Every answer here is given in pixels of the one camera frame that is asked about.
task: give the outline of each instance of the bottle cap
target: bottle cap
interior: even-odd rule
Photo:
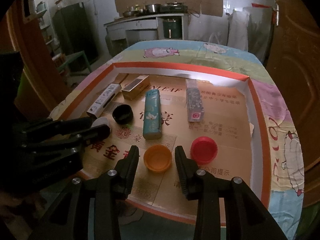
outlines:
[[[164,172],[171,166],[172,154],[166,146],[156,144],[145,151],[143,162],[151,171]]]
[[[198,164],[207,164],[211,162],[218,153],[218,146],[216,142],[207,137],[201,136],[195,139],[191,145],[191,158]]]
[[[115,119],[117,124],[124,125],[128,124],[133,119],[133,112],[129,105],[119,105],[113,112],[112,117]]]

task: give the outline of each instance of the wooden door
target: wooden door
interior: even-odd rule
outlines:
[[[320,29],[301,0],[277,0],[268,64],[300,138],[304,167],[304,206],[320,201]]]
[[[15,0],[0,22],[0,52],[20,52],[24,69],[15,105],[31,121],[47,117],[71,90],[52,61],[37,19],[25,24],[22,15],[22,1]]]

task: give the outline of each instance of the orange bottle cap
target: orange bottle cap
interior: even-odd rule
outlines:
[[[171,166],[172,154],[166,146],[156,144],[145,151],[143,162],[151,171],[164,172]]]

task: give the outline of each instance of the metal screw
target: metal screw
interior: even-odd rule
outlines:
[[[234,177],[234,178],[233,178],[233,181],[234,181],[236,184],[241,184],[241,183],[242,183],[242,179],[239,178],[239,177]]]
[[[205,174],[205,170],[197,170],[196,172],[199,176],[203,176]]]
[[[80,178],[74,178],[73,180],[72,180],[72,183],[73,184],[79,184],[81,182],[81,179]]]
[[[114,175],[116,175],[117,174],[117,171],[116,170],[110,170],[110,171],[108,171],[108,175],[109,176],[114,176]]]

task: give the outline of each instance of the colorful tablecloth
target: colorful tablecloth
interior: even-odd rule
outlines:
[[[250,76],[257,91],[269,137],[271,196],[268,210],[288,239],[293,239],[302,209],[304,166],[301,146],[278,88],[255,55],[200,41],[142,41],[91,73],[51,113],[59,118],[90,82],[114,62],[160,61],[203,65]]]

